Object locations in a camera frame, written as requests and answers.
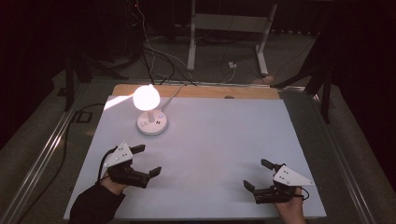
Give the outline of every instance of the black sleeve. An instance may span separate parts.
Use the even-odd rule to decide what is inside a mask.
[[[114,218],[124,198],[124,194],[115,195],[107,188],[95,184],[76,198],[70,210],[69,224],[107,223]]]

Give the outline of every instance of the round light bulb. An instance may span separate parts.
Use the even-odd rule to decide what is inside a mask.
[[[139,110],[152,110],[160,104],[160,101],[160,94],[151,84],[141,86],[134,92],[134,106]]]

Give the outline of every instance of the white tabletop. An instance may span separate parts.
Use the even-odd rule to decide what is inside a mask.
[[[278,217],[272,204],[255,204],[244,188],[271,185],[274,171],[261,159],[286,163],[315,181],[282,100],[174,98],[163,111],[167,129],[142,135],[136,127],[141,111],[131,96],[110,96],[82,166],[64,218],[77,196],[96,180],[105,153],[125,141],[144,144],[134,155],[136,171],[162,167],[146,189],[127,188],[116,219],[240,219]],[[307,186],[306,217],[325,217],[316,186]]]

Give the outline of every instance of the power plug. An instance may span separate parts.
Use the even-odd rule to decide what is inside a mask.
[[[229,62],[228,65],[230,68],[236,68],[236,62]]]

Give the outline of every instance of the table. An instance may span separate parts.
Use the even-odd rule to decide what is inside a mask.
[[[169,126],[158,136],[144,136],[136,127],[141,113],[132,103],[138,86],[119,85],[109,96],[92,144],[81,168],[64,218],[77,196],[90,187],[100,160],[115,145],[145,144],[134,156],[140,172],[161,166],[146,189],[130,187],[115,218],[122,220],[230,220],[278,217],[272,204],[255,204],[243,186],[269,188],[274,171],[261,159],[285,162],[314,180],[290,117],[277,92],[254,87],[185,86],[164,113]],[[156,86],[166,102],[179,87]],[[305,187],[306,217],[325,217],[316,186]]]
[[[272,2],[271,11],[267,17],[248,17],[196,13],[195,0],[191,0],[191,35],[187,69],[193,71],[195,66],[195,29],[242,31],[262,33],[262,42],[256,46],[256,55],[260,74],[263,76],[268,75],[267,65],[262,52],[276,12],[277,3],[276,1]]]

